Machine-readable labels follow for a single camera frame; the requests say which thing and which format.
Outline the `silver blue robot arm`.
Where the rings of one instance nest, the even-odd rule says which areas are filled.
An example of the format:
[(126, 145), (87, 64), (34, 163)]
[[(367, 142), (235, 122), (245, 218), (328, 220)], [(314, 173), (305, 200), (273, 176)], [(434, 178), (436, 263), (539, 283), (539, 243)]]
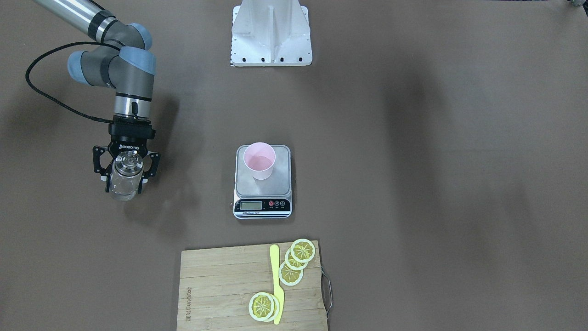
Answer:
[(87, 44), (95, 49), (69, 55), (68, 73), (81, 84), (114, 90), (112, 119), (84, 114), (34, 86), (30, 75), (39, 59), (27, 68), (25, 80), (57, 105), (108, 125), (109, 144), (92, 149), (94, 172), (115, 200), (129, 201), (156, 176), (160, 160), (160, 154), (147, 147), (156, 134), (150, 121), (156, 75), (156, 58), (150, 51), (153, 38), (144, 26), (122, 23), (92, 0), (39, 0), (37, 4), (90, 38)]

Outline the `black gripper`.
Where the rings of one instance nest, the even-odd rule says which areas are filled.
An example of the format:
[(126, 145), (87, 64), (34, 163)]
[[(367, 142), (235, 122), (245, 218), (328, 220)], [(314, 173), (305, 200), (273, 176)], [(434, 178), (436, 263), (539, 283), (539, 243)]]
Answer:
[(121, 152), (137, 152), (144, 158), (143, 172), (138, 186), (138, 192), (141, 193), (149, 178), (156, 176), (160, 163), (160, 153), (148, 152), (147, 148), (147, 141), (155, 138), (156, 131), (149, 120), (115, 116), (109, 124), (108, 132), (111, 136), (108, 147), (95, 145), (92, 148), (94, 172), (99, 174), (106, 187), (110, 187), (112, 161), (103, 167), (103, 155), (111, 155), (115, 159)]

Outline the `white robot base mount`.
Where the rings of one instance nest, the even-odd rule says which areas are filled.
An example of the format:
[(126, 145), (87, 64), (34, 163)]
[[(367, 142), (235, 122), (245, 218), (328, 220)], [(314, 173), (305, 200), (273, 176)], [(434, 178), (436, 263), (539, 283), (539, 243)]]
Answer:
[(309, 10), (298, 0), (243, 0), (232, 9), (230, 65), (296, 67), (313, 62)]

